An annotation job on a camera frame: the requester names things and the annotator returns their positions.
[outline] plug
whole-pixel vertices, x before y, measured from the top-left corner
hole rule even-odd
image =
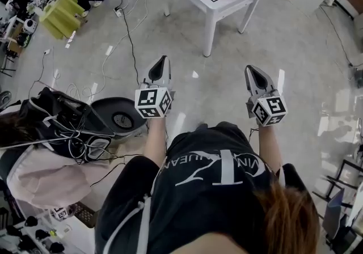
[[[117,9],[117,7],[115,7],[113,9],[113,12],[116,14],[117,17],[121,17],[122,16],[122,13],[120,11],[121,9]]]

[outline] white floor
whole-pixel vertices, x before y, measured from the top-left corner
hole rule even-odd
[[[126,12],[135,1],[130,0]],[[147,0],[147,18],[131,34],[139,75],[150,61],[163,54],[172,62],[176,95],[167,118],[169,140],[193,130],[201,121],[211,126],[230,121],[248,134],[255,121],[247,117],[244,68],[252,64],[269,73],[283,89],[289,114],[283,124],[276,126],[276,132],[284,161],[296,166],[309,190],[314,189],[320,174],[334,174],[358,141],[363,91],[348,80],[352,72],[323,11],[317,9],[306,16],[288,0],[260,0],[244,34],[237,32],[237,23],[246,9],[218,22],[212,55],[205,58],[201,49],[204,14],[187,0],[169,2],[171,15],[166,18],[160,0]],[[73,83],[83,101],[92,100],[88,87],[93,93],[99,92],[93,100],[111,96],[132,99],[137,83],[127,37],[104,65],[105,85],[102,74],[108,47],[126,35],[123,19],[112,11],[119,3],[106,0],[92,10],[88,23],[77,31],[69,48],[65,48],[67,40],[53,39],[40,25],[16,61],[14,77],[0,75],[2,89],[10,90],[14,101],[28,98],[31,84],[41,73],[43,52],[54,48],[54,59],[52,54],[44,58],[42,82],[74,96],[76,91],[70,86]],[[324,9],[349,59],[354,64],[362,63],[353,22],[337,7]],[[144,0],[140,0],[126,17],[130,29],[145,15]],[[35,84],[31,95],[42,87]],[[257,150],[256,134],[251,143]],[[95,186],[89,206],[95,210],[101,207],[118,172],[115,170]]]

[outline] yellow-green object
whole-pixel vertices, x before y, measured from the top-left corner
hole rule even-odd
[[[55,0],[44,8],[44,15],[39,21],[56,38],[70,38],[73,31],[81,26],[81,21],[75,15],[81,15],[85,10],[77,4],[77,0]]]

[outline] white sneaker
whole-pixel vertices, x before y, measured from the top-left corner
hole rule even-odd
[[[87,17],[87,15],[89,14],[89,12],[90,12],[89,10],[86,10],[85,12],[83,12],[83,13],[82,13],[82,15],[81,15],[81,16],[82,16],[83,18],[86,18],[86,17]]]
[[[93,2],[92,6],[93,7],[98,7],[98,6],[100,6],[102,4],[102,2],[103,1],[95,1],[95,2]]]

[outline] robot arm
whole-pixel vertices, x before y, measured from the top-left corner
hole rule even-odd
[[[163,118],[170,107],[171,70],[167,56],[153,61],[135,93],[135,109],[143,118]]]
[[[262,126],[279,123],[288,110],[284,97],[275,89],[270,76],[252,65],[246,66],[244,75],[251,94],[246,103],[249,117],[256,117]]]
[[[166,87],[171,90],[170,60],[167,56],[156,59],[145,70],[140,89],[150,87]]]

